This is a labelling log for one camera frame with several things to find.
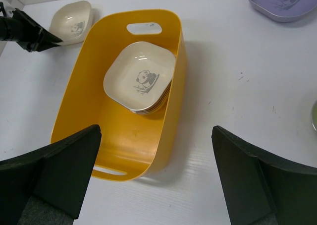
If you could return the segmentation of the cream panda plate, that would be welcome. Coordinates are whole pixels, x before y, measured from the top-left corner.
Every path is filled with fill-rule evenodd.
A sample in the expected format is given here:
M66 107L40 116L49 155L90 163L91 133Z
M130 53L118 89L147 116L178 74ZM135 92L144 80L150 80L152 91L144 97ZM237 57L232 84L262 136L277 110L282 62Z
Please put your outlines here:
M85 40L93 20L93 9L88 1L69 3L54 14L49 32L61 39L59 46L77 44Z
M105 74L103 87L111 99L131 111L153 106L172 81L175 55L149 42L124 48Z

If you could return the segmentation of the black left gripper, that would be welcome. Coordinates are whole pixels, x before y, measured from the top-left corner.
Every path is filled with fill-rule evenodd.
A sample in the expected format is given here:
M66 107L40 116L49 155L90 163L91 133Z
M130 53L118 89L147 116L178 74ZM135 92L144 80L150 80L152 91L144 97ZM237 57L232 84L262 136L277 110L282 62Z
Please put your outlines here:
M54 34L45 32L42 26L18 8L12 18L0 17L0 40L16 42L28 52L42 52L63 42Z

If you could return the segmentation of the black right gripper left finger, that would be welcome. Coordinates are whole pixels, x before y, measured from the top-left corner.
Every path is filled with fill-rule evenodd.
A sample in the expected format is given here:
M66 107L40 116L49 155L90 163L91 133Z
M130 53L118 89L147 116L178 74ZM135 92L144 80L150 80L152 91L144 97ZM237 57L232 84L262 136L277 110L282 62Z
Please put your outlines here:
M0 163L2 225L71 225L79 218L101 143L91 125Z

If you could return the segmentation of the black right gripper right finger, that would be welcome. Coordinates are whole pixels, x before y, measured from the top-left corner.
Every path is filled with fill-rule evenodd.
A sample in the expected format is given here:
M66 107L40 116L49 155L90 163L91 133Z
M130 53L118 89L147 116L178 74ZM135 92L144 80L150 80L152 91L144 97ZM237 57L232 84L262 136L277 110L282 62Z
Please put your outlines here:
M277 156L221 126L212 146L233 225L315 225L317 169Z

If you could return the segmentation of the cream panda plate back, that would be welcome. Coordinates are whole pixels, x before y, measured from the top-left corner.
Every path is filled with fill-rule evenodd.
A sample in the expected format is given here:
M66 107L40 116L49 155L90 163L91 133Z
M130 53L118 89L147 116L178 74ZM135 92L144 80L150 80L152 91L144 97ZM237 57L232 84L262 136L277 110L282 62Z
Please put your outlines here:
M93 9L88 1L69 3L54 14L49 32L61 39L59 46L77 44L85 40L93 20Z

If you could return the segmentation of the brown panda plate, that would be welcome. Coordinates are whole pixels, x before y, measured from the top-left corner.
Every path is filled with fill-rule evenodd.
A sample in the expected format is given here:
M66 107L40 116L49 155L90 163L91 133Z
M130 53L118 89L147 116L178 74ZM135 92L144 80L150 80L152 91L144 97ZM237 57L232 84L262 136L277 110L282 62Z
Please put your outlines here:
M161 95L159 100L156 103L154 103L152 106L150 106L148 109L130 110L130 111L140 115L150 114L150 113L154 113L158 111L162 107L163 103L167 100L169 92L170 92L170 87L171 87L171 83L169 83L168 87L165 89L164 93Z

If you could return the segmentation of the cream panda plate front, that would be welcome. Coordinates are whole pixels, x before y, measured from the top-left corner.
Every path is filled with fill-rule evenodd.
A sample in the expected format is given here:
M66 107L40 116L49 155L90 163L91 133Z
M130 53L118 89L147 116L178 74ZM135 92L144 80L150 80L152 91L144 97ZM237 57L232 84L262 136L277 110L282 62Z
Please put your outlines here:
M103 87L111 99L131 111L153 106L172 81L175 55L149 42L124 48L105 74Z

